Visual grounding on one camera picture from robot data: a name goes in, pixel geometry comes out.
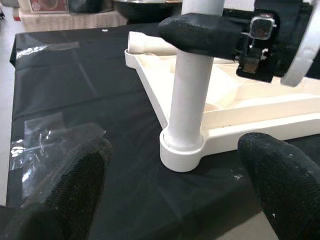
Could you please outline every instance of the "metal bowl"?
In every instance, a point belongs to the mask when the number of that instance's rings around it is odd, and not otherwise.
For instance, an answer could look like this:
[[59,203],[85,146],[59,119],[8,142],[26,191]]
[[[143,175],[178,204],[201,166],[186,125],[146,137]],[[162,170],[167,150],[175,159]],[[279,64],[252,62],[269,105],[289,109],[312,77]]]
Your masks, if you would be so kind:
[[173,15],[181,13],[182,0],[113,0],[114,8],[133,23],[157,23]]

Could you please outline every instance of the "gray floor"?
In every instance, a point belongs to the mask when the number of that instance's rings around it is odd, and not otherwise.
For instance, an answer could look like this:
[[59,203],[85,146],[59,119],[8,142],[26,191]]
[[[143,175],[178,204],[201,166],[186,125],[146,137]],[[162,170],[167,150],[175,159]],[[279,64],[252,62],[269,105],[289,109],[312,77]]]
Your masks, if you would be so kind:
[[252,217],[217,240],[278,240],[263,213]]
[[9,59],[15,34],[24,32],[24,28],[21,22],[13,20],[12,8],[1,9],[5,19],[0,20],[0,205],[5,205],[15,84],[15,69]]

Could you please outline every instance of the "white plastic pole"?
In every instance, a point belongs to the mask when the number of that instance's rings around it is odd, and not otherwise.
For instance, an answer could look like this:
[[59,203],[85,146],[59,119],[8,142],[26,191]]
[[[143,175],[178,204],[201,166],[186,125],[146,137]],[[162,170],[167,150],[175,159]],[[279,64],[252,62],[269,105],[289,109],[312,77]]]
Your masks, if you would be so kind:
[[[183,0],[182,14],[221,16],[224,3],[224,0]],[[203,143],[200,128],[213,60],[177,51],[171,113],[164,134],[165,143],[173,150],[195,151]]]

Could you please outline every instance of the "white cylindrical post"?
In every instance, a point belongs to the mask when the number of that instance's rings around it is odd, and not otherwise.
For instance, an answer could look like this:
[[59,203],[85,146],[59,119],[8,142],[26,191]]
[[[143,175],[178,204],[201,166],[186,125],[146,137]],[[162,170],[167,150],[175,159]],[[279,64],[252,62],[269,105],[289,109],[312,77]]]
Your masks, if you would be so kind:
[[[224,0],[183,0],[182,14],[198,13],[221,16]],[[161,160],[169,169],[187,172],[195,168],[196,156],[203,145],[200,133],[212,71],[213,57],[177,51],[169,124],[160,139]]]

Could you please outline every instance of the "black plastic sheet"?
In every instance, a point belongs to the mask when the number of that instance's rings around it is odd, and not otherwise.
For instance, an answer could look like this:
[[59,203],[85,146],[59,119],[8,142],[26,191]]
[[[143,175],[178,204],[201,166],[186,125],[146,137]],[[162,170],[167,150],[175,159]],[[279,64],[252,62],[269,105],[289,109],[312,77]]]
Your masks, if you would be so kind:
[[[90,240],[215,239],[260,211],[250,180],[236,151],[206,156],[188,173],[162,165],[161,126],[136,71],[125,65],[129,31],[158,36],[157,24],[18,34],[11,140],[22,139],[25,121],[60,112],[66,128],[96,123],[106,130],[113,158]],[[16,59],[17,51],[67,42],[79,47]],[[292,142],[317,156],[312,143],[319,139]],[[18,192],[14,180],[8,191]],[[20,203],[8,196],[9,204]]]

